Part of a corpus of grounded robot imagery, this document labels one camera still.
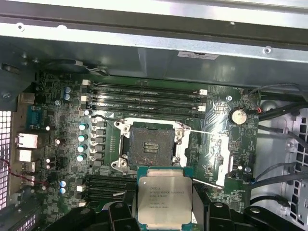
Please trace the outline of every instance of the motherboard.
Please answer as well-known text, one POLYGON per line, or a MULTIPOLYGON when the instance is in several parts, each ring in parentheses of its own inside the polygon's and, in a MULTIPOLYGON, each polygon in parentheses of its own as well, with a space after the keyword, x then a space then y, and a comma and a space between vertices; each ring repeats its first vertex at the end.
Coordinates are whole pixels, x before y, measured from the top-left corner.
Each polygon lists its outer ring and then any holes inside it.
POLYGON ((42 227, 74 207, 122 200, 139 166, 193 167, 211 200, 242 212, 259 103, 238 87, 41 73, 26 127, 49 135, 36 170, 48 181, 37 191, 42 227))

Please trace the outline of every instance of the white label sticker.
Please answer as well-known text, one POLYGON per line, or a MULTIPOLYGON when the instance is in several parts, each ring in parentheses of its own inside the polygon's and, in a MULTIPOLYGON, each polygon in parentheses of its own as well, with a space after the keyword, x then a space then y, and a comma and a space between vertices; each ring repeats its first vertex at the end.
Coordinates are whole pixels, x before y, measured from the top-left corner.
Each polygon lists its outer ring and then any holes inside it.
POLYGON ((196 52, 188 52, 188 51, 180 51, 178 53, 178 57, 185 58, 195 58, 195 59, 209 59, 215 60, 219 55, 217 54, 206 54, 206 53, 196 53, 196 52))

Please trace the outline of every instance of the cpu socket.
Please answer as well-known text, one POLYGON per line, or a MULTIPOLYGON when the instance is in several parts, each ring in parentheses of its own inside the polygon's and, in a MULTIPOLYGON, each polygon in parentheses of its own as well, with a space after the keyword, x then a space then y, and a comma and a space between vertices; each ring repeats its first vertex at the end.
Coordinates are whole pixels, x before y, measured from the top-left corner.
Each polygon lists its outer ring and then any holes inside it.
POLYGON ((119 159, 113 169, 136 174, 138 166, 185 167, 191 128, 181 122, 125 118, 114 123, 121 131, 119 159))

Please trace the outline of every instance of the ventilation grille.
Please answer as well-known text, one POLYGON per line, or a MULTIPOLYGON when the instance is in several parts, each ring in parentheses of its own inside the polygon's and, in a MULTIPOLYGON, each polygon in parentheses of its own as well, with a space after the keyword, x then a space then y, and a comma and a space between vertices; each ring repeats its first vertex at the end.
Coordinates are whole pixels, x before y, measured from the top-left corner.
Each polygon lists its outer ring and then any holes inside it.
MULTIPOLYGON (((11 112, 0 111, 0 158, 10 160, 11 112)), ((0 210, 6 206, 9 169, 0 161, 0 210)))
POLYGON ((27 231, 35 224, 36 215, 34 214, 30 219, 28 219, 19 229, 16 231, 27 231))
MULTIPOLYGON (((307 119, 302 118, 301 125, 299 128, 299 137, 308 143, 308 134, 307 134, 307 119)), ((296 166, 295 171, 299 172, 301 166, 308 167, 308 150, 298 144, 297 154, 296 154, 296 166)), ((290 216, 295 219, 299 224, 304 225, 304 223, 297 217, 297 206, 298 206, 298 198, 299 198, 299 187, 300 182, 295 180, 294 182, 294 191, 292 195, 292 202, 291 202, 291 214, 290 216)))

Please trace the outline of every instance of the red wire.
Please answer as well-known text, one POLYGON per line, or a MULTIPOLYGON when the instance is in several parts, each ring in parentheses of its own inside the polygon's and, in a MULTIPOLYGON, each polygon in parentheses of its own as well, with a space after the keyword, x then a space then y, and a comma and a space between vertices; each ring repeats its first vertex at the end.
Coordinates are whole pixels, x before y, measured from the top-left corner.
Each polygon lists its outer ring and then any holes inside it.
POLYGON ((12 172, 11 172, 11 165, 10 165, 10 162, 7 161, 7 160, 4 160, 4 159, 2 159, 2 158, 0 158, 0 161, 3 161, 3 162, 5 162, 5 163, 7 164, 9 174, 11 174, 12 176, 19 177, 19 178, 24 179, 24 180, 27 180, 27 181, 29 181, 29 182, 34 182, 34 183, 38 183, 38 184, 45 184, 45 183, 46 183, 46 181, 31 180, 31 179, 28 179, 27 177, 24 177, 24 176, 21 176, 21 175, 12 173, 12 172))
POLYGON ((258 111, 259 114, 262 113, 262 109, 260 107, 257 107, 257 111, 258 111))

